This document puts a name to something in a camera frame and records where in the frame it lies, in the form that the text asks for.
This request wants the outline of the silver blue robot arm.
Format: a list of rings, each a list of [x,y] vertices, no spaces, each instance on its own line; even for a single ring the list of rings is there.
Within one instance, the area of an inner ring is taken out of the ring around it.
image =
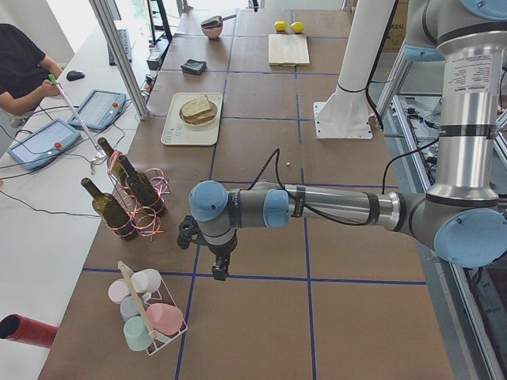
[[[384,226],[463,268],[492,263],[506,251],[506,221],[490,186],[505,49],[503,1],[410,2],[405,57],[444,60],[435,183],[424,194],[375,194],[261,179],[228,190],[208,180],[189,193],[191,212],[179,226],[178,245],[207,246],[215,254],[212,274],[224,280],[239,229],[320,217],[346,226]]]

